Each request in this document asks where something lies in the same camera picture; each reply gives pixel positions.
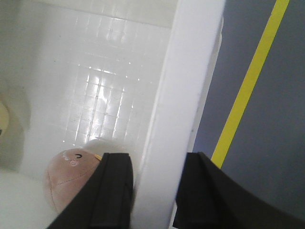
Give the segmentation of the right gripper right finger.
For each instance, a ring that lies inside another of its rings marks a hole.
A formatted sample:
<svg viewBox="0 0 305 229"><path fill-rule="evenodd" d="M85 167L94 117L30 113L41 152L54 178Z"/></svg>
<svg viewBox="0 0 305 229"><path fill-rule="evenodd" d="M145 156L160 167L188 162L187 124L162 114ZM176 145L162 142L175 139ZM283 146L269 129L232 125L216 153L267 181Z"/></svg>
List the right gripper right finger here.
<svg viewBox="0 0 305 229"><path fill-rule="evenodd" d="M187 153L176 195L177 229L303 229L305 222L254 196L203 152Z"/></svg>

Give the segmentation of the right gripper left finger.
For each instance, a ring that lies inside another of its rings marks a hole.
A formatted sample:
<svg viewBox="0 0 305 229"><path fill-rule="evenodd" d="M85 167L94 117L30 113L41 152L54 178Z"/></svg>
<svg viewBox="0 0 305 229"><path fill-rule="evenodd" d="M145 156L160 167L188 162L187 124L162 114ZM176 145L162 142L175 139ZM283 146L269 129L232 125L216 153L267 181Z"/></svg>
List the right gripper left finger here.
<svg viewBox="0 0 305 229"><path fill-rule="evenodd" d="M128 229L133 198L129 154L105 153L93 175L50 229Z"/></svg>

